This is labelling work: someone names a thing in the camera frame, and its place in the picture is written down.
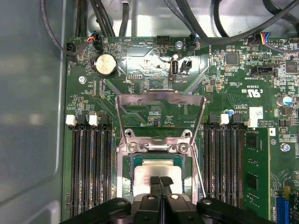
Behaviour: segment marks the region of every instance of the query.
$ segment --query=integrated circuit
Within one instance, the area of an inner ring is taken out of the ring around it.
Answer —
[[[228,53],[226,54],[226,65],[238,65],[238,54]]]
[[[285,72],[286,73],[298,73],[298,64],[297,62],[286,62],[285,63]]]
[[[248,173],[246,176],[247,186],[257,190],[257,177],[253,174]]]
[[[249,147],[257,147],[257,136],[256,135],[251,135],[247,134],[246,136],[246,145]]]

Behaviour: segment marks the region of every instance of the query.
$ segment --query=wire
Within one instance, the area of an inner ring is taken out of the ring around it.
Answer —
[[[281,49],[281,48],[276,48],[276,47],[274,47],[274,46],[272,46],[272,45],[270,45],[270,44],[265,44],[265,46],[266,46],[267,48],[270,48],[270,49],[272,49],[272,50],[275,50],[275,51],[278,51],[278,52],[280,52],[280,53],[284,53],[284,54],[294,54],[294,53],[299,53],[299,49],[297,49],[297,50],[285,50],[285,49]]]
[[[49,24],[49,20],[47,17],[47,13],[46,13],[46,0],[41,0],[41,11],[42,11],[42,17],[43,17],[43,23],[45,25],[45,28],[47,30],[47,33],[49,35],[49,37],[51,38],[51,40],[53,41],[54,45],[60,49],[62,52],[64,52],[65,54],[69,55],[69,56],[76,56],[78,54],[80,54],[88,45],[88,42],[85,42],[78,50],[76,50],[75,52],[71,52],[68,51],[66,49],[64,49],[60,43],[57,41],[57,39],[55,38],[53,31],[51,30],[50,24]]]
[[[115,33],[114,33],[114,30],[113,30],[113,27],[111,25],[111,22],[110,22],[110,19],[108,17],[108,14],[106,12],[106,9],[102,3],[101,0],[95,0],[95,2],[97,3],[98,7],[99,7],[99,10],[100,10],[100,14],[101,16],[103,17],[103,20],[105,22],[105,25],[108,29],[108,33],[109,33],[109,36],[115,36]]]
[[[77,0],[77,12],[76,12],[76,29],[75,36],[79,37],[81,34],[81,0]]]
[[[203,29],[201,28],[201,26],[197,22],[192,10],[190,9],[190,6],[189,6],[188,2],[186,0],[176,0],[176,2],[178,4],[178,7],[181,10],[183,16],[189,21],[190,25],[193,27],[195,32],[200,36],[200,38],[203,41],[207,42],[208,44],[211,44],[211,45],[214,45],[214,46],[216,46],[216,45],[226,45],[226,44],[229,44],[229,43],[232,43],[232,42],[236,42],[240,39],[247,38],[248,36],[250,36],[254,33],[261,32],[262,30],[266,29],[267,27],[271,26],[273,23],[278,21],[283,15],[288,13],[292,8],[294,8],[296,5],[299,4],[299,0],[294,0],[287,7],[285,7],[283,10],[281,10],[281,12],[279,12],[278,14],[276,14],[275,16],[273,16],[272,18],[270,18],[266,22],[262,23],[261,25],[255,27],[255,28],[253,28],[249,31],[246,31],[242,34],[236,35],[236,36],[224,37],[224,38],[215,40],[215,39],[209,38],[205,34]]]
[[[81,36],[87,36],[87,2],[81,0]]]
[[[213,15],[214,15],[214,22],[216,25],[216,28],[218,30],[218,32],[220,33],[220,35],[222,37],[229,37],[228,34],[225,32],[221,21],[220,21],[220,15],[219,15],[219,7],[220,7],[220,2],[222,0],[214,0],[214,7],[213,7]]]
[[[92,7],[93,7],[95,16],[97,17],[97,22],[98,22],[98,24],[99,24],[99,26],[101,28],[103,36],[108,36],[107,27],[106,27],[106,25],[104,23],[104,20],[103,20],[102,16],[100,15],[100,11],[99,11],[99,8],[98,8],[95,0],[90,0],[90,3],[92,5]]]
[[[263,34],[261,33],[260,35],[261,35],[262,44],[265,45],[265,41],[264,41],[264,38],[263,38]]]
[[[266,38],[265,38],[266,41],[265,41],[265,43],[268,43],[268,39],[269,39],[270,34],[271,34],[271,33],[268,33],[268,34],[266,35]]]
[[[277,5],[275,5],[272,0],[263,0],[263,4],[265,5],[266,9],[273,15],[276,15],[281,11],[281,8],[279,8]],[[288,21],[290,24],[292,24],[297,32],[297,36],[299,36],[299,20],[289,14],[286,13],[283,17],[281,17],[283,20]]]
[[[128,3],[122,4],[122,21],[121,21],[121,28],[120,32],[118,34],[119,37],[126,36],[126,31],[128,27],[128,21],[129,21],[129,11],[130,7]]]
[[[177,10],[177,8],[174,6],[174,4],[171,2],[171,0],[164,0],[167,7],[175,14],[176,17],[178,17],[185,26],[190,30],[190,32],[194,35],[195,31],[189,24],[189,22],[186,20],[186,18]]]

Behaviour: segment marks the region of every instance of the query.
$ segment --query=black memory slot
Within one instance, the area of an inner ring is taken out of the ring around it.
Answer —
[[[209,191],[209,172],[208,172],[208,167],[209,167],[209,130],[205,130],[204,134],[204,152],[203,152],[203,157],[204,157],[204,180],[205,180],[205,190],[207,194],[210,192]]]
[[[81,151],[81,157],[80,157],[80,166],[81,166],[81,212],[85,211],[85,192],[86,192],[86,130],[81,130],[81,144],[80,144],[80,151]]]
[[[111,198],[111,131],[107,126],[102,131],[102,155],[103,155],[103,202]]]
[[[243,208],[243,146],[244,146],[244,131],[237,130],[237,207]]]
[[[220,160],[220,130],[216,130],[216,136],[215,136],[215,175],[216,175],[216,198],[217,200],[220,200],[221,197],[221,160]]]
[[[225,130],[220,131],[220,160],[221,160],[221,200],[226,202],[226,135]]]
[[[236,198],[236,189],[237,189],[237,183],[236,183],[236,138],[237,138],[237,132],[236,130],[231,130],[231,141],[230,141],[230,153],[231,153],[231,191],[232,191],[232,202],[231,205],[237,206],[237,198]]]
[[[226,198],[227,201],[226,203],[231,204],[231,176],[230,176],[230,169],[231,169],[231,154],[230,154],[230,131],[225,130],[226,137],[225,137],[225,142],[226,142],[226,147],[225,147],[225,152],[226,152]]]
[[[76,215],[77,211],[77,191],[78,191],[78,173],[76,163],[78,163],[78,131],[72,131],[72,146],[71,146],[71,217]]]
[[[90,136],[90,130],[86,130],[85,134],[86,134],[86,145],[85,145],[85,195],[84,195],[84,207],[85,207],[85,211],[89,209],[89,186],[90,186],[90,163],[91,163],[91,157],[90,157],[90,152],[91,152],[91,148],[90,148],[90,140],[91,140],[91,136]]]

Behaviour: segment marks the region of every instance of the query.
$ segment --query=chip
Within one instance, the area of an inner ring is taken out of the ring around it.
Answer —
[[[285,71],[286,71],[286,73],[298,73],[297,62],[286,62],[285,63]]]
[[[206,85],[206,92],[213,92],[214,87],[212,85]]]
[[[247,186],[257,190],[257,177],[253,174],[247,173],[246,176]]]
[[[226,64],[227,65],[238,65],[238,54],[236,54],[236,53],[226,54]]]
[[[257,147],[257,136],[248,134],[246,136],[246,143],[247,143],[246,144],[247,146],[256,148]]]

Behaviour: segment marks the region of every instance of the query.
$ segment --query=screw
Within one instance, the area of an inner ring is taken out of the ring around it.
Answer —
[[[289,144],[281,144],[281,147],[280,147],[281,151],[283,152],[288,152],[290,149],[291,149],[291,146]]]
[[[85,76],[80,76],[78,80],[79,80],[80,84],[85,84],[86,83],[86,77]]]
[[[171,195],[170,196],[172,199],[174,199],[174,200],[177,200],[178,199],[178,196],[177,195]]]
[[[128,146],[128,151],[129,151],[129,152],[134,153],[134,152],[136,152],[137,150],[138,150],[138,146],[137,146],[137,144],[135,144],[135,143],[131,143],[131,144],[129,144],[129,146]]]
[[[188,151],[188,146],[186,144],[181,144],[178,151],[180,153],[186,153]]]
[[[210,200],[208,200],[208,199],[205,199],[202,202],[203,202],[203,204],[207,204],[207,205],[211,205],[212,204],[212,202]]]
[[[183,46],[184,46],[183,42],[181,42],[181,41],[176,42],[176,49],[182,49]]]

